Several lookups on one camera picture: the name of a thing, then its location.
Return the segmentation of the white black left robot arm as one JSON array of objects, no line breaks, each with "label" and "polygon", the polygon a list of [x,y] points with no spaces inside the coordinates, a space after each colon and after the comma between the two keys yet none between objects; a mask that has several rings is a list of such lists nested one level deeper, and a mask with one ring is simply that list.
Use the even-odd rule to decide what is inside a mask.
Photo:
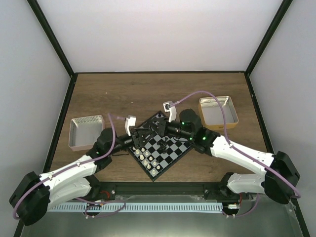
[{"label": "white black left robot arm", "polygon": [[13,218],[29,226],[63,202],[81,197],[98,198],[101,187],[94,174],[112,161],[112,154],[130,147],[139,149],[153,135],[149,128],[135,128],[131,134],[116,136],[113,129],[106,128],[92,149],[78,160],[48,173],[26,174],[9,199]]}]

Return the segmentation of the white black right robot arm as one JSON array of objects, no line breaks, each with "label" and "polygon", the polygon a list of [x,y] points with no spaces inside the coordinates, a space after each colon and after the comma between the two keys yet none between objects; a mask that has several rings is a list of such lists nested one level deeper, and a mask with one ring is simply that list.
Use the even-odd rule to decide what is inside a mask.
[{"label": "white black right robot arm", "polygon": [[258,193],[266,194],[280,204],[287,204],[298,197],[295,187],[300,175],[284,152],[260,152],[229,141],[218,132],[204,127],[192,109],[183,110],[179,121],[153,118],[150,126],[160,136],[185,139],[200,154],[222,158],[252,171],[252,174],[227,173],[219,187],[223,198],[230,199],[239,193]]}]

